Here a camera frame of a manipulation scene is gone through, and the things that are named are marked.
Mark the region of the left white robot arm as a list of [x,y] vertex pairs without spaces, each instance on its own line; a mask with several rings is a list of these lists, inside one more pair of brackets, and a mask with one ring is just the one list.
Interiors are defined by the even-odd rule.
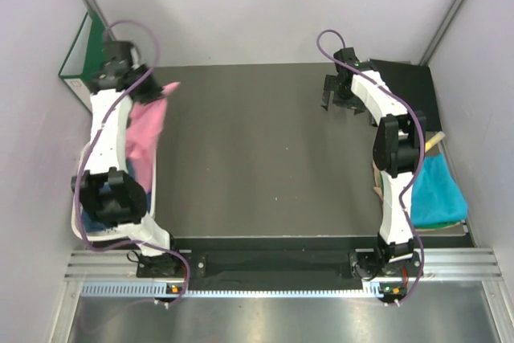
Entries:
[[74,225],[114,233],[114,247],[135,243],[137,275],[164,278],[183,271],[173,236],[155,219],[157,143],[167,97],[178,84],[160,86],[130,41],[104,40],[106,59],[88,83],[91,140],[71,180]]

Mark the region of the pink towel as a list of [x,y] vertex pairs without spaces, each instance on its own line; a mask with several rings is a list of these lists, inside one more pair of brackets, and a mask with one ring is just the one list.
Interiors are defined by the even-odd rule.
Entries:
[[161,97],[148,104],[135,103],[126,130],[125,157],[133,168],[135,181],[148,193],[152,190],[153,165],[157,144],[164,126],[168,97],[180,86],[173,82],[163,87]]

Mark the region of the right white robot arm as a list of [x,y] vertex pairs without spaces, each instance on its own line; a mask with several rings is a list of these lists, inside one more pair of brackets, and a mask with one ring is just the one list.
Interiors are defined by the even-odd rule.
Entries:
[[410,221],[414,180],[425,151],[425,117],[399,100],[370,62],[361,62],[351,47],[332,55],[337,73],[325,76],[321,106],[333,103],[355,113],[369,112],[377,125],[373,163],[382,185],[382,223],[375,247],[375,270],[391,276],[414,257]]

